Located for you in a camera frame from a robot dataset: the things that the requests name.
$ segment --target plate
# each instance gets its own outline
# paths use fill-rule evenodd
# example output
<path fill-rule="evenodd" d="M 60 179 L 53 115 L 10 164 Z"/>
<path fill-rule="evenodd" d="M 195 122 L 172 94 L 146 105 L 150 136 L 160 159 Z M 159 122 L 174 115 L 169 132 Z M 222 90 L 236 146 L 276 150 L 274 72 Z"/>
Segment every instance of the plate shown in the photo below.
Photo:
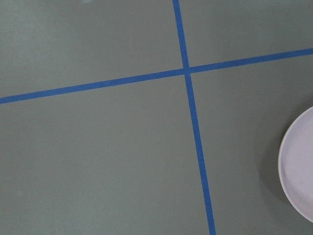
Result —
<path fill-rule="evenodd" d="M 293 207 L 313 222 L 313 107 L 286 132 L 279 150 L 278 171 Z"/>

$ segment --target blue line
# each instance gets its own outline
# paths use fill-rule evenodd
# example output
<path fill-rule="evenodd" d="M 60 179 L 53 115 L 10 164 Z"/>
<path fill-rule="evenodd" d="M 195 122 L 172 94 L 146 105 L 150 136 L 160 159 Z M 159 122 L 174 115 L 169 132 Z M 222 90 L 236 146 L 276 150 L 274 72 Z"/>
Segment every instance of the blue line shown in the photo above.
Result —
<path fill-rule="evenodd" d="M 18 95 L 0 98 L 0 104 L 11 103 L 11 102 L 16 102 L 16 101 L 21 101 L 21 100 L 35 99 L 35 98 L 58 95 L 58 94 L 80 92 L 80 91 L 98 89 L 98 88 L 103 88 L 103 87 L 112 87 L 112 86 L 117 86 L 117 85 L 122 85 L 122 84 L 142 82 L 142 81 L 148 81 L 148 80 L 165 78 L 165 77 L 172 77 L 172 76 L 183 75 L 183 74 L 184 74 L 183 69 L 170 70 L 170 71 L 156 72 L 156 73 L 150 73 L 150 74 L 139 75 L 139 76 L 119 78 L 119 79 L 114 79 L 114 80 L 109 80 L 109 81 L 93 82 L 93 83 L 77 85 L 77 86 L 56 88 L 56 89 L 40 91 L 40 92 L 18 94 Z"/>
<path fill-rule="evenodd" d="M 229 67 L 256 64 L 256 63 L 261 63 L 261 62 L 266 62 L 266 61 L 281 60 L 281 59 L 293 58 L 293 57 L 304 56 L 304 55 L 312 55 L 312 54 L 313 54 L 313 48 L 303 49 L 303 50 L 294 50 L 294 51 L 288 51 L 288 52 L 283 52 L 283 53 L 278 53 L 278 54 L 263 55 L 263 56 L 251 57 L 251 58 L 240 59 L 240 60 L 231 60 L 231 61 L 220 62 L 220 63 L 215 63 L 215 64 L 195 66 L 195 67 L 190 68 L 190 72 L 194 73 L 194 72 L 204 72 L 204 71 L 210 71 L 210 70 L 220 70 L 220 69 L 229 68 Z"/>
<path fill-rule="evenodd" d="M 216 235 L 213 210 L 212 210 L 212 204 L 211 204 L 211 196 L 210 196 L 209 184 L 208 184 L 207 175 L 206 175 L 205 161 L 204 161 L 204 156 L 203 156 L 202 142 L 201 142 L 198 116 L 197 116 L 197 109 L 196 109 L 194 91 L 193 91 L 192 80 L 191 80 L 191 75 L 190 75 L 191 71 L 189 67 L 187 46 L 186 46 L 185 35 L 184 35 L 184 30 L 183 30 L 179 0 L 173 0 L 173 6 L 174 6 L 174 12 L 175 12 L 177 32 L 178 32 L 178 37 L 179 37 L 181 59 L 182 59 L 184 75 L 185 75 L 185 83 L 186 83 L 187 96 L 188 96 L 188 102 L 189 102 L 190 116 L 191 116 L 192 128 L 193 128 L 195 144 L 196 144 L 196 152 L 197 152 L 197 158 L 198 158 L 198 164 L 199 164 L 199 170 L 200 170 L 201 184 L 202 184 L 204 203 L 205 203 L 205 209 L 206 209 L 206 217 L 207 217 L 210 235 Z"/>

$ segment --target gray surface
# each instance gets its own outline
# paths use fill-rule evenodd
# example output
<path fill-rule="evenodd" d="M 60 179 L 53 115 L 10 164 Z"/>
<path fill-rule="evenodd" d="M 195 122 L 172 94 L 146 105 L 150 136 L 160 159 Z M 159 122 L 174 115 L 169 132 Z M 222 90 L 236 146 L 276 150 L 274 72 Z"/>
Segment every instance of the gray surface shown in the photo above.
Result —
<path fill-rule="evenodd" d="M 191 66 L 313 47 L 311 0 L 181 0 Z"/>
<path fill-rule="evenodd" d="M 0 97 L 182 66 L 169 0 L 1 0 L 0 35 Z"/>
<path fill-rule="evenodd" d="M 313 106 L 313 56 L 193 74 L 218 235 L 310 235 L 277 159 L 288 126 Z"/>
<path fill-rule="evenodd" d="M 183 77 L 0 106 L 1 235 L 205 235 Z"/>

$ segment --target round plate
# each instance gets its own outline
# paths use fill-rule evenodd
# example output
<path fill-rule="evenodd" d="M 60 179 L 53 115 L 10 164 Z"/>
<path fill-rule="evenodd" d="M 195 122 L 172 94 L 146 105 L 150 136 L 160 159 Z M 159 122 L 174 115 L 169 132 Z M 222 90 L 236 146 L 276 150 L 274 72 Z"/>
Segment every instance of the round plate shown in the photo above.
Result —
<path fill-rule="evenodd" d="M 313 222 L 313 107 L 286 132 L 279 150 L 278 171 L 291 204 Z"/>

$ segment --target vertical blue line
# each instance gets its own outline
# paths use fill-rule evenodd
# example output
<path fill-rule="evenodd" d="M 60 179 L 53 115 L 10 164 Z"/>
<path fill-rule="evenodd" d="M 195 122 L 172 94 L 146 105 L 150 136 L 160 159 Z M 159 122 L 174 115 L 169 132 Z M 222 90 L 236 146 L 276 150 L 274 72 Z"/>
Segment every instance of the vertical blue line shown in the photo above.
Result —
<path fill-rule="evenodd" d="M 184 75 L 185 75 L 185 83 L 186 83 L 187 96 L 188 96 L 188 102 L 189 102 L 190 116 L 191 116 L 192 128 L 193 128 L 194 139 L 195 139 L 195 144 L 196 144 L 196 151 L 197 151 L 197 157 L 198 157 L 198 164 L 199 164 L 199 170 L 200 170 L 200 177 L 201 177 L 201 184 L 202 184 L 202 190 L 203 190 L 203 196 L 204 196 L 207 222 L 209 226 L 210 235 L 216 235 L 211 197 L 210 197 L 210 190 L 209 190 L 209 184 L 208 184 L 206 169 L 205 169 L 205 161 L 204 161 L 204 156 L 203 156 L 197 109 L 196 109 L 194 91 L 193 91 L 192 80 L 191 80 L 191 75 L 190 75 L 190 67 L 189 67 L 189 61 L 188 61 L 188 55 L 187 55 L 187 47 L 186 47 L 184 30 L 183 30 L 179 0 L 173 0 L 173 6 L 174 6 L 176 26 L 177 26 L 178 37 L 179 37 L 180 53 L 181 53 L 182 64 L 183 64 Z"/>

